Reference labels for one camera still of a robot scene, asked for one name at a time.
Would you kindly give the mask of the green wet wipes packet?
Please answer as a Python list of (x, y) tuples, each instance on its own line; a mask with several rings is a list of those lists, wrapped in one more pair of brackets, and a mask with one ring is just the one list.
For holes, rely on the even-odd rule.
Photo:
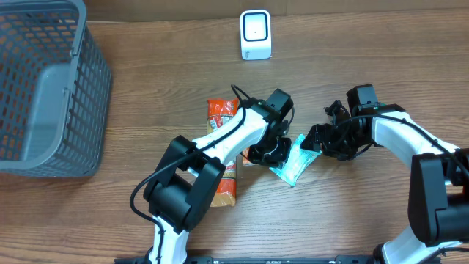
[(294, 187), (297, 180), (306, 170), (306, 168), (313, 163), (315, 159), (322, 155), (322, 151), (304, 150), (301, 144), (305, 140), (305, 136), (300, 134), (294, 141), (289, 151), (289, 157), (286, 162), (282, 163), (279, 167), (270, 167), (270, 171), (282, 179), (285, 183)]

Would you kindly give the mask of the orange spaghetti packet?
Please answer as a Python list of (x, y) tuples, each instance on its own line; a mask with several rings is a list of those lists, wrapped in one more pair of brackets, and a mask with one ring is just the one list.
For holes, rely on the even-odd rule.
[[(207, 132), (212, 133), (236, 115), (238, 100), (208, 99)], [(230, 161), (218, 185), (211, 207), (235, 206), (237, 161)]]

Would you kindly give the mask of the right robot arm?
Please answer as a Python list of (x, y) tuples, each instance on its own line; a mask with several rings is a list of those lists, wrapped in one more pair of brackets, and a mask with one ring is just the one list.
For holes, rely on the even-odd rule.
[(377, 99), (372, 84), (347, 92), (347, 104), (325, 108), (330, 121), (311, 127), (302, 149), (350, 161), (384, 147), (410, 168), (406, 227), (370, 256), (349, 263), (439, 263), (468, 251), (468, 149), (440, 140), (397, 104)]

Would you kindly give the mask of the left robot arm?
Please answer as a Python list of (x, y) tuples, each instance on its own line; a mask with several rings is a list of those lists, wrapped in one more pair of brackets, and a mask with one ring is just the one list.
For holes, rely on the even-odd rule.
[(240, 99), (227, 124), (198, 139), (174, 138), (145, 183), (147, 218), (155, 225), (153, 246), (144, 263), (183, 263), (189, 232), (202, 220), (229, 162), (248, 151), (251, 163), (278, 167), (292, 144), (286, 134), (294, 111), (291, 96), (276, 89), (267, 100), (232, 87)]

